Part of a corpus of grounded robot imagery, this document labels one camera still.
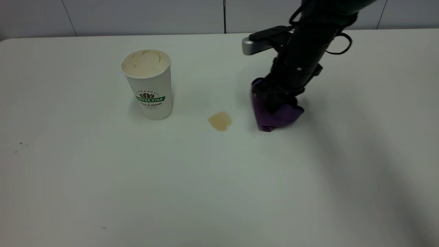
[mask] coffee spill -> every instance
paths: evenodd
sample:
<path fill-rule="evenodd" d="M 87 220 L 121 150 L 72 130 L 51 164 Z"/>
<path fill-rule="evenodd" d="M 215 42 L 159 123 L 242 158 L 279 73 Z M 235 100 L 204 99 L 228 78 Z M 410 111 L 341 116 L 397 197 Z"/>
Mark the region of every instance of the coffee spill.
<path fill-rule="evenodd" d="M 232 125 L 232 117 L 227 112 L 219 112 L 207 120 L 218 131 L 226 131 Z"/>

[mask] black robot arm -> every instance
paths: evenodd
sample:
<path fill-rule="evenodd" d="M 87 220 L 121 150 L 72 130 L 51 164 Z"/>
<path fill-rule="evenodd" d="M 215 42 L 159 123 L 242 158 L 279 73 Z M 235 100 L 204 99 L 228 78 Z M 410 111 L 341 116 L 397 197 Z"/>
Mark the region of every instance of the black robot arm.
<path fill-rule="evenodd" d="M 278 56 L 271 72 L 253 88 L 256 96 L 268 98 L 267 108 L 275 112 L 282 104 L 292 102 L 305 90 L 305 85 L 317 76 L 319 61 L 336 36 L 351 38 L 342 31 L 352 25 L 358 12 L 376 0 L 303 0 L 291 16 L 291 26 L 277 26 L 254 33 L 243 40 L 244 54 L 254 54 L 273 47 Z"/>

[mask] purple rag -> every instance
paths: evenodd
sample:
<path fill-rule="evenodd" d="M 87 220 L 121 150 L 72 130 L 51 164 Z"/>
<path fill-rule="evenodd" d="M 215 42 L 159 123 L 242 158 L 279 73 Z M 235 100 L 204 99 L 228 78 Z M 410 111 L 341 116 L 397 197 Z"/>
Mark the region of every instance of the purple rag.
<path fill-rule="evenodd" d="M 252 89 L 262 80 L 264 78 L 255 79 L 252 82 Z M 283 104 L 275 113 L 270 113 L 265 107 L 266 98 L 257 98 L 255 94 L 252 94 L 252 99 L 256 121 L 258 122 L 259 129 L 262 131 L 271 132 L 276 128 L 285 127 L 296 121 L 303 113 L 302 107 L 293 107 L 288 104 Z"/>

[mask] paper cup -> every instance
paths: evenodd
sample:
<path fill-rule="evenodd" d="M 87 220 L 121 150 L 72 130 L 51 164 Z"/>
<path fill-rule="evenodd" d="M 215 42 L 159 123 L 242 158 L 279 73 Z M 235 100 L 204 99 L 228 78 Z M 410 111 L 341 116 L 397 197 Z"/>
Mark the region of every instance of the paper cup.
<path fill-rule="evenodd" d="M 160 120 L 171 114 L 171 58 L 165 52 L 135 51 L 123 60 L 122 72 L 145 117 Z"/>

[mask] white table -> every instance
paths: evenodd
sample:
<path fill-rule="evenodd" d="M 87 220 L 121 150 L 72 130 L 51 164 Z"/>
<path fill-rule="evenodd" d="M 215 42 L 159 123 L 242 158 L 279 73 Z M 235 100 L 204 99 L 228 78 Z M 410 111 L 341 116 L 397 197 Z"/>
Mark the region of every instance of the white table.
<path fill-rule="evenodd" d="M 346 32 L 271 133 L 249 89 L 275 52 L 246 34 L 0 43 L 0 246 L 437 246 L 439 29 Z M 145 47 L 173 60 L 161 121 L 120 71 Z"/>

